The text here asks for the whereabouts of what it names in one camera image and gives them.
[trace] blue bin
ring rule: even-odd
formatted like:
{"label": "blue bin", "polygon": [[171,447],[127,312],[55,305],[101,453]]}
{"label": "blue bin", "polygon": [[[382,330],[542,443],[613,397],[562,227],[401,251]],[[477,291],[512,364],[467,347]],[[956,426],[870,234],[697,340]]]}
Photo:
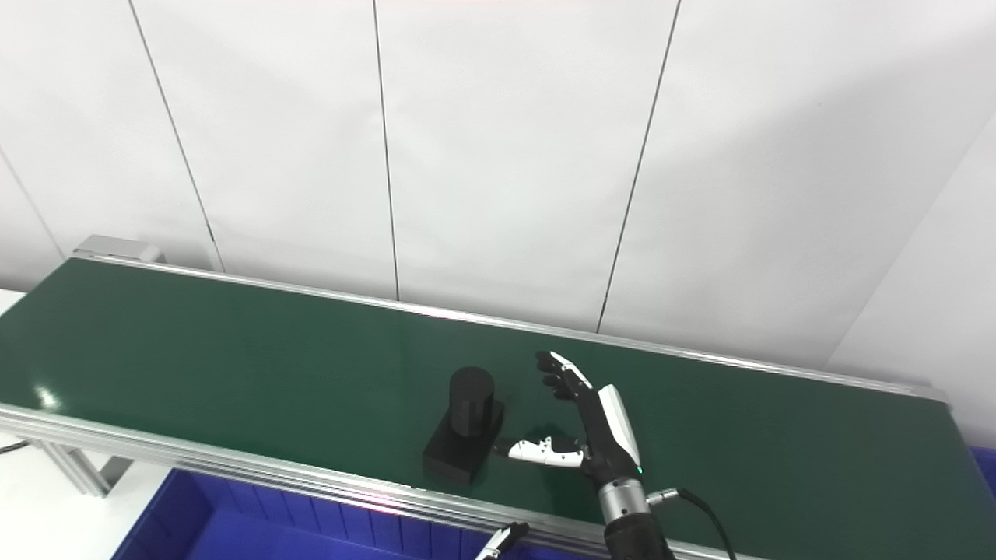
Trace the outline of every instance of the blue bin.
{"label": "blue bin", "polygon": [[975,462],[979,463],[982,476],[989,484],[989,489],[996,497],[996,449],[986,449],[983,447],[971,447]]}
{"label": "blue bin", "polygon": [[[473,560],[490,534],[174,470],[114,560]],[[502,560],[582,560],[518,544]]]}

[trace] black object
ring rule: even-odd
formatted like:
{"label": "black object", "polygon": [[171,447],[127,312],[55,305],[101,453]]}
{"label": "black object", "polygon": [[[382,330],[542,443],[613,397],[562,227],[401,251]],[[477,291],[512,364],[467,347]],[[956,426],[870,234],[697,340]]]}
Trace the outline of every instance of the black object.
{"label": "black object", "polygon": [[691,493],[685,488],[677,489],[678,497],[691,503],[695,507],[701,509],[709,516],[709,520],[712,521],[712,526],[716,528],[716,532],[719,533],[719,539],[723,541],[723,546],[726,548],[726,555],[730,560],[737,560],[737,553],[733,551],[733,543],[730,542],[730,537],[727,536],[726,530],[723,529],[723,524],[719,522],[719,517],[716,513],[712,511],[709,504],[705,503],[705,500]]}
{"label": "black object", "polygon": [[674,560],[652,513],[620,517],[606,525],[605,538],[613,560]]}
{"label": "black object", "polygon": [[449,408],[422,452],[427,472],[470,484],[501,429],[505,407],[481,368],[460,368],[449,379]]}
{"label": "black object", "polygon": [[449,421],[464,437],[484,433],[491,423],[495,382],[480,368],[460,368],[449,378]]}
{"label": "black object", "polygon": [[16,451],[18,449],[23,449],[31,444],[31,441],[25,439],[24,441],[18,441],[17,443],[11,443],[10,445],[4,445],[0,447],[0,455],[4,453],[9,453],[11,451]]}

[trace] wall panel seam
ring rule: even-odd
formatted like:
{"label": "wall panel seam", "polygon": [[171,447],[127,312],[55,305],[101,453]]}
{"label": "wall panel seam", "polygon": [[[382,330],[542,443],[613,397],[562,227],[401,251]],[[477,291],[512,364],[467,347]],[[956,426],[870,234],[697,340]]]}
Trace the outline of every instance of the wall panel seam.
{"label": "wall panel seam", "polygon": [[152,69],[152,77],[155,79],[155,86],[159,90],[159,97],[162,99],[162,106],[166,109],[166,117],[169,119],[169,126],[173,131],[173,137],[176,139],[176,146],[180,150],[180,157],[183,159],[183,166],[186,169],[187,177],[190,179],[190,186],[193,187],[194,197],[197,199],[197,207],[200,208],[200,214],[204,218],[204,226],[207,228],[207,236],[211,239],[211,245],[214,246],[214,254],[218,257],[218,265],[221,266],[221,271],[226,272],[225,261],[221,258],[221,250],[218,249],[218,242],[214,238],[214,230],[211,228],[211,221],[207,217],[207,210],[204,209],[204,202],[200,197],[200,190],[197,188],[197,181],[193,177],[193,171],[190,169],[190,161],[187,159],[186,150],[183,149],[183,142],[180,140],[180,133],[176,128],[176,121],[173,119],[173,112],[170,110],[169,101],[166,99],[166,91],[162,87],[162,81],[159,79],[159,72],[156,70],[155,61],[152,59],[152,51],[148,47],[148,42],[145,40],[145,32],[141,28],[141,22],[138,20],[138,12],[135,10],[132,0],[127,0],[127,5],[131,10],[131,16],[134,18],[135,28],[138,29],[138,36],[141,39],[141,46],[145,50],[145,56],[148,58],[148,65]]}
{"label": "wall panel seam", "polygon": [[653,89],[653,99],[650,101],[650,111],[646,119],[646,128],[643,130],[643,142],[639,146],[639,155],[636,157],[636,169],[633,171],[632,184],[629,187],[629,197],[626,200],[625,212],[622,214],[620,236],[616,241],[616,253],[613,255],[613,265],[609,270],[609,281],[606,284],[606,296],[602,300],[602,310],[599,312],[599,322],[595,327],[596,333],[602,330],[602,319],[606,315],[606,306],[609,304],[609,293],[613,288],[613,277],[616,275],[616,265],[619,263],[620,250],[623,247],[623,235],[625,234],[626,222],[629,220],[629,209],[632,207],[632,196],[636,192],[636,181],[639,179],[639,170],[643,164],[643,154],[646,151],[646,140],[650,136],[650,126],[653,124],[653,112],[657,107],[657,98],[660,95],[660,84],[664,78],[664,67],[667,65],[667,56],[671,52],[671,41],[674,39],[674,29],[677,27],[678,14],[680,11],[681,0],[677,0],[674,5],[674,16],[671,18],[671,28],[667,32],[667,43],[664,46],[664,56],[660,61],[660,72],[657,74],[657,85]]}

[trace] robotic hand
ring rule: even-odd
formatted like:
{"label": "robotic hand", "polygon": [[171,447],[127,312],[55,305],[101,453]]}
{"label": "robotic hand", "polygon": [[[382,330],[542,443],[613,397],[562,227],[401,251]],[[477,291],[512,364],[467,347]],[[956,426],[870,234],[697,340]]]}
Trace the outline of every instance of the robotic hand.
{"label": "robotic hand", "polygon": [[537,368],[554,397],[573,401],[587,435],[584,443],[547,437],[538,442],[498,439],[497,454],[550,466],[580,468],[592,481],[606,520],[613,560],[674,560],[643,493],[636,438],[619,391],[592,388],[584,374],[556,352],[538,352]]}
{"label": "robotic hand", "polygon": [[509,523],[495,531],[474,560],[498,560],[503,552],[512,548],[515,541],[529,532],[529,523]]}

